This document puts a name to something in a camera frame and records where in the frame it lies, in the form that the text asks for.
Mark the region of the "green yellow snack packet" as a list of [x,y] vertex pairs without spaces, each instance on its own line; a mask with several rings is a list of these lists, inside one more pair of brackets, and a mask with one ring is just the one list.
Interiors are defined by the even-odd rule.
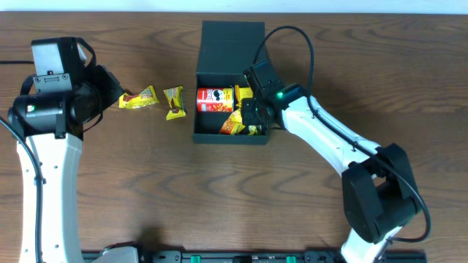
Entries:
[[254,125],[251,125],[251,126],[247,126],[246,127],[246,132],[249,136],[254,136],[254,135],[261,135],[262,134],[262,126],[261,125],[258,125],[258,126],[254,126]]

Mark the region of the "yellow orange snack packet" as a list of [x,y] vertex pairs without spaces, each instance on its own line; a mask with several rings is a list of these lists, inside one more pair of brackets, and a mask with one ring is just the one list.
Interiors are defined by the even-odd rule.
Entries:
[[219,133],[226,135],[237,135],[244,130],[245,126],[243,125],[241,110],[237,109],[232,112],[228,119],[223,123]]

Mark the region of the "yellow square snack packet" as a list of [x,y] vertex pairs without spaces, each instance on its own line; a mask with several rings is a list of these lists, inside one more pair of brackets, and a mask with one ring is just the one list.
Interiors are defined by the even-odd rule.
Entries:
[[250,87],[240,87],[239,85],[235,85],[234,90],[237,107],[241,107],[243,99],[251,99],[253,97],[253,91]]

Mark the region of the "red Pringles can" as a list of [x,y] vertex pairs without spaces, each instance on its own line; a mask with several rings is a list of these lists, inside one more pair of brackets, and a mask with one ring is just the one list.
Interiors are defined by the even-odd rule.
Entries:
[[234,110],[233,88],[198,88],[197,110],[209,113],[231,113]]

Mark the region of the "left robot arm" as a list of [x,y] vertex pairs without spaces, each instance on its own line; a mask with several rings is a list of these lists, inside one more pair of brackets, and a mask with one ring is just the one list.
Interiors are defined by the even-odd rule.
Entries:
[[85,124],[124,90],[81,37],[31,42],[35,74],[8,112],[23,177],[21,262],[83,262],[78,237],[78,167]]

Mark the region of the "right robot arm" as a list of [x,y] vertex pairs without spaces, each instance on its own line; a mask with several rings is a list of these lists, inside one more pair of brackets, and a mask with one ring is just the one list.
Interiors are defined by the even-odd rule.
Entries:
[[396,234],[421,211],[405,151],[381,147],[330,115],[300,85],[241,99],[246,125],[276,123],[315,149],[341,177],[352,228],[340,253],[346,262],[378,262]]

